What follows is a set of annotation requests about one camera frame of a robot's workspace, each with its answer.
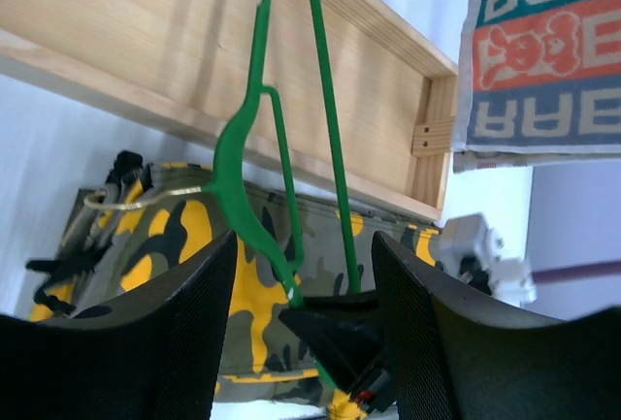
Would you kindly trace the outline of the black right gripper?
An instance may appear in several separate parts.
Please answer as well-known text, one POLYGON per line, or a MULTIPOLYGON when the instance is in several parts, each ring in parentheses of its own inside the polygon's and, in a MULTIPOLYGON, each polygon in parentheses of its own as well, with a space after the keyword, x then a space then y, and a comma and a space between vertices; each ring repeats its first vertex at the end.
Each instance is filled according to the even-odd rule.
POLYGON ((366 413, 384 412, 396 402, 376 291, 307 297, 278 319, 304 344, 336 386, 366 413))

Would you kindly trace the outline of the green clothes hanger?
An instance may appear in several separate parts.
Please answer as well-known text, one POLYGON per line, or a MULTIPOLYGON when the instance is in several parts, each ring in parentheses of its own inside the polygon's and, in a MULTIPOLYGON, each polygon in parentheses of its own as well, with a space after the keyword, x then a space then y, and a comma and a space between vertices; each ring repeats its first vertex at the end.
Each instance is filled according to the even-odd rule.
MULTIPOLYGON (((358 270, 358 261, 351 226, 342 142, 324 16, 321 0, 309 1, 323 103, 327 120, 334 183, 336 186, 340 213, 348 290, 351 293, 358 293, 361 290, 361 276, 358 270)), ((88 195, 83 203, 91 210, 133 211, 144 209, 171 197, 180 197, 197 193, 213 194, 220 205, 228 225, 233 231, 247 245, 263 254, 270 261, 273 270, 280 280, 289 305, 293 308, 300 308, 304 304, 304 298, 294 274, 304 263, 305 250, 294 186, 293 168, 279 92, 274 86, 268 85, 263 81, 268 47, 271 4, 272 0, 260 0, 256 7, 245 98, 241 107, 225 124, 218 136, 213 153, 212 181, 205 185, 163 191, 150 199, 134 203, 103 204, 100 201, 103 194, 97 191, 88 195), (268 96, 272 104, 277 134, 279 162, 285 186, 286 205, 292 226, 295 250, 295 257, 292 260, 285 257, 277 241, 254 214, 245 191, 243 178, 245 144, 249 140, 251 129, 256 121, 262 96, 268 96)))

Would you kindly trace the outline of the camouflage yellow green trousers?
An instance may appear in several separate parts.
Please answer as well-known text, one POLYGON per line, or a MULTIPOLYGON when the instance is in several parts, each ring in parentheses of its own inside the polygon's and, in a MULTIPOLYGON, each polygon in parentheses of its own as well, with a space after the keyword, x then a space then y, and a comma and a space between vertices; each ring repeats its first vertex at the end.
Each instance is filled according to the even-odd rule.
POLYGON ((216 403, 277 401, 362 419, 320 378, 280 321, 287 297, 239 240, 204 166, 122 151, 101 192, 134 211, 79 208, 27 321, 3 319, 1 415, 18 419, 206 419, 216 403))

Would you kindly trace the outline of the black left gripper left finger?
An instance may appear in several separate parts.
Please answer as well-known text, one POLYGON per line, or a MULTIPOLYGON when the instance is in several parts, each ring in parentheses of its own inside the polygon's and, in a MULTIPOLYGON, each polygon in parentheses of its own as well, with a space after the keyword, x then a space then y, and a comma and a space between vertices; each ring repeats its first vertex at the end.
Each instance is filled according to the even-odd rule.
POLYGON ((2 418, 209 418, 237 250, 227 232, 73 318, 2 316, 2 418))

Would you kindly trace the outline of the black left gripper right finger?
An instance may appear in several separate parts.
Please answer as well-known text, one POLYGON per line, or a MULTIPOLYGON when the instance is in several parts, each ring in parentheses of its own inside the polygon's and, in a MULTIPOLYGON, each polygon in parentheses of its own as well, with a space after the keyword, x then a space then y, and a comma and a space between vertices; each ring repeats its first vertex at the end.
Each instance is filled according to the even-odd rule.
POLYGON ((403 419, 616 419, 620 310, 562 321, 496 300, 375 233, 403 419))

